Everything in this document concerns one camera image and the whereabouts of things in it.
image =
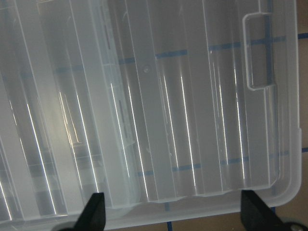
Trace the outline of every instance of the plastic storage box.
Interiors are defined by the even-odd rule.
[[[292,0],[0,0],[1,230],[93,192],[107,229],[286,203],[297,63]]]

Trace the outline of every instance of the clear plastic lid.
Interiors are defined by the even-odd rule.
[[[0,221],[107,228],[300,185],[295,2],[1,0]]]

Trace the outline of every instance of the brown surface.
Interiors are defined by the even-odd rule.
[[[308,32],[308,0],[297,1],[298,33]],[[308,38],[301,39],[299,45],[299,86],[300,86],[300,126],[302,128],[302,147],[308,147]],[[302,222],[308,225],[308,153],[303,154],[302,186],[297,196],[289,203],[276,208],[283,220]],[[239,213],[196,218],[172,222],[174,231],[215,230],[243,231]],[[167,225],[155,224],[139,226],[119,231],[167,231]]]

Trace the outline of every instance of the transparent plastic container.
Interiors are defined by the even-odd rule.
[[[301,182],[295,1],[1,0],[0,228],[104,192],[107,229]]]

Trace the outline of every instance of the black object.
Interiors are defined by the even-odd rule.
[[[75,226],[60,231],[103,231],[105,224],[104,193],[93,193]]]
[[[299,223],[283,223],[253,190],[242,190],[241,221],[247,231],[308,231]]]

